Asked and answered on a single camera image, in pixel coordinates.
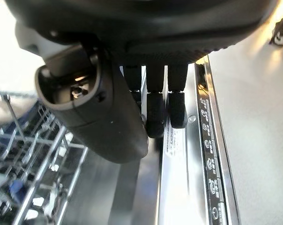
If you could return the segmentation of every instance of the white floor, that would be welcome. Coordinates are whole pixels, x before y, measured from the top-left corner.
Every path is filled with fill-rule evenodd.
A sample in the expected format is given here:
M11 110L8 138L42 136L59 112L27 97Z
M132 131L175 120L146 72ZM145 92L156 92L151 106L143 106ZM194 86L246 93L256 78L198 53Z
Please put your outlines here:
M246 40L209 55L243 225L283 225L283 48L276 13Z

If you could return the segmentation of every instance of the dishwasher rack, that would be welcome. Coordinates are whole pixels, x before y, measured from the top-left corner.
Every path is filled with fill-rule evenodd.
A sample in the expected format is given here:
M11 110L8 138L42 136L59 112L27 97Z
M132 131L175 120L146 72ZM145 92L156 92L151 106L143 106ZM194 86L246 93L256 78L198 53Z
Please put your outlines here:
M0 126L0 224L61 224L88 148L40 102L13 123Z

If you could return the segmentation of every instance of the black plastic casing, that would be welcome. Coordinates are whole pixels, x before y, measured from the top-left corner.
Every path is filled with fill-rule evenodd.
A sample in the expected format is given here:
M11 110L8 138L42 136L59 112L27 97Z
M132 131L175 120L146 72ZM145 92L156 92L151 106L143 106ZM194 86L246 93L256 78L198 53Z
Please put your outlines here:
M35 76L39 97L86 146L114 163L147 155L148 136L141 113L117 65L105 56L98 58L93 88L65 103L53 102L51 81L41 73L45 68L39 68Z

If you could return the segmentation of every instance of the robotic hand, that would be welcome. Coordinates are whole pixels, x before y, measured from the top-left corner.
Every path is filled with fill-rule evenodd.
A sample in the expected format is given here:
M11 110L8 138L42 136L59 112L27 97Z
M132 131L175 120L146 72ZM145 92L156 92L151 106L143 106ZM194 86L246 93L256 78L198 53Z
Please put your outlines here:
M39 97L69 130L104 158L147 155L167 112L186 126L187 65L251 34L276 0L6 0L21 48L40 55ZM147 70L147 121L141 117L141 66ZM123 66L124 76L119 70Z

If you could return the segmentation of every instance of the power button symbol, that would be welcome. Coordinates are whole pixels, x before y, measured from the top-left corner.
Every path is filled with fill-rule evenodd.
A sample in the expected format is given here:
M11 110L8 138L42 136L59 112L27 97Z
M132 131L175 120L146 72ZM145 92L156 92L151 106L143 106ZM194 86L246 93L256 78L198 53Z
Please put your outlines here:
M212 208L211 214L212 214L212 218L213 218L214 220L218 219L218 211L217 211L217 208L216 208L216 207L213 207L213 208Z

